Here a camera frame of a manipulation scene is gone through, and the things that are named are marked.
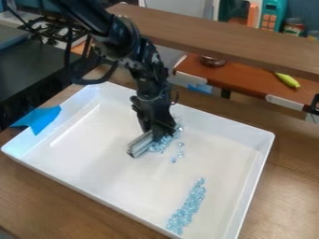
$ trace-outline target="blue tape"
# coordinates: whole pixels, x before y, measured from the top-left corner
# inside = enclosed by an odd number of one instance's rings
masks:
[[[38,108],[19,119],[11,127],[29,126],[35,135],[38,135],[44,128],[53,122],[60,114],[59,105],[52,108]]]
[[[212,86],[201,85],[201,84],[197,84],[196,87],[192,86],[191,84],[188,84],[187,87],[191,91],[196,91],[196,92],[206,93],[206,94],[212,94],[212,88],[213,88]]]

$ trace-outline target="white plastic tray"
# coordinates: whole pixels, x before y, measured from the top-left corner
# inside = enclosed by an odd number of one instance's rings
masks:
[[[206,197],[182,238],[237,238],[274,134],[183,105],[172,112],[185,130],[164,154],[126,154],[141,129],[134,91],[112,83],[88,86],[35,136],[30,128],[2,147],[17,162],[168,236],[169,217],[200,177]],[[186,156],[170,163],[177,142]]]

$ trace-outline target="blue paper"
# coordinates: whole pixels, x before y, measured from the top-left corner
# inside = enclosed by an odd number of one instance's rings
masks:
[[[38,108],[19,119],[11,127],[29,126],[35,135],[38,135],[44,128],[53,122],[61,111],[59,105],[52,108]]]

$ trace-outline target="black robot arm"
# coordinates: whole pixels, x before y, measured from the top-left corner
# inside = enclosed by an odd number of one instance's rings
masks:
[[[175,122],[170,114],[171,87],[168,70],[152,42],[140,37],[136,26],[125,17],[106,12],[92,0],[51,0],[90,31],[97,47],[107,58],[121,61],[130,70],[137,84],[131,98],[143,131],[152,132],[153,141],[172,135]]]

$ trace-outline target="pile of blue beads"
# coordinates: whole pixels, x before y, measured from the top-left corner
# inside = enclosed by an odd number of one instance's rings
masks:
[[[173,136],[166,135],[160,139],[159,142],[152,144],[149,148],[149,152],[156,152],[159,154],[164,153],[165,149],[172,143],[174,139],[180,137],[180,133],[184,130],[181,125],[177,125]]]
[[[193,189],[190,191],[187,200],[181,209],[178,209],[167,221],[167,230],[182,235],[184,227],[188,226],[194,214],[196,214],[201,206],[201,202],[205,198],[206,188],[203,186],[204,178],[200,178]]]

